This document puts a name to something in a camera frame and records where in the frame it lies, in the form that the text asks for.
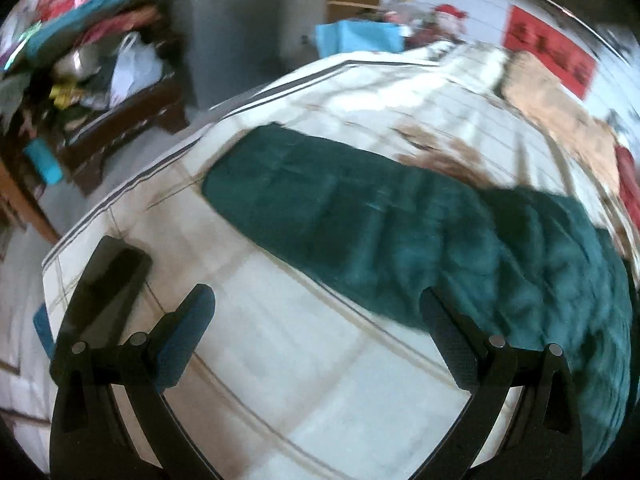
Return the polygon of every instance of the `mattress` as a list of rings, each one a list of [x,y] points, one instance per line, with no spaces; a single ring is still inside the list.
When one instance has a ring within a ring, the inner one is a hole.
[[[487,44],[438,62],[341,54],[263,89],[116,189],[52,249],[43,282],[54,336],[100,238],[121,237],[154,261],[124,338],[149,330],[196,283],[216,294],[214,320],[165,396],[223,476],[408,478],[468,399],[431,338],[251,243],[209,206],[201,182],[238,139],[273,121],[389,158],[419,153],[406,132],[420,131],[462,161],[473,152],[497,186],[576,197],[637,283],[640,240],[620,200],[493,94],[506,57]],[[512,388],[476,463],[495,454],[518,395]],[[130,406],[120,406],[140,454],[155,462]]]

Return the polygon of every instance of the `dark green towel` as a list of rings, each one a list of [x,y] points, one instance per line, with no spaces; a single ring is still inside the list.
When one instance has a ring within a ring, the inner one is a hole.
[[[585,469],[613,442],[630,383],[628,281],[576,200],[474,190],[277,124],[238,142],[202,191],[241,233],[367,310],[424,330],[420,293],[446,282],[485,332],[521,348],[558,343]]]

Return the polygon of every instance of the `white plastic bag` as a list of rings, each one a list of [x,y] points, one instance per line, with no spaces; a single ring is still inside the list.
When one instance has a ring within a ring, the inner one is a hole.
[[[138,32],[127,34],[120,44],[111,79],[111,108],[161,77],[162,61],[153,46],[143,43]]]

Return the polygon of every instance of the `teal container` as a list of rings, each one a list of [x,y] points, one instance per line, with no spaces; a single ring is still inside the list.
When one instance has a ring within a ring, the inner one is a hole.
[[[24,154],[29,157],[29,160],[33,163],[47,186],[57,184],[62,180],[64,176],[62,168],[60,168],[58,161],[49,151],[44,140],[37,137],[33,139],[27,144]]]

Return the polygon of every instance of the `tile floor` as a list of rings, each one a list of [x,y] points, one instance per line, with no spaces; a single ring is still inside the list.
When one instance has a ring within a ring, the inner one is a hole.
[[[102,185],[85,198],[72,184],[49,187],[40,205],[65,233],[111,190],[207,123],[208,114],[188,110],[191,126],[174,136],[151,128],[108,158]],[[49,421],[56,386],[32,317],[44,302],[41,262],[50,245],[29,227],[16,231],[0,265],[0,410],[32,460],[48,471]]]

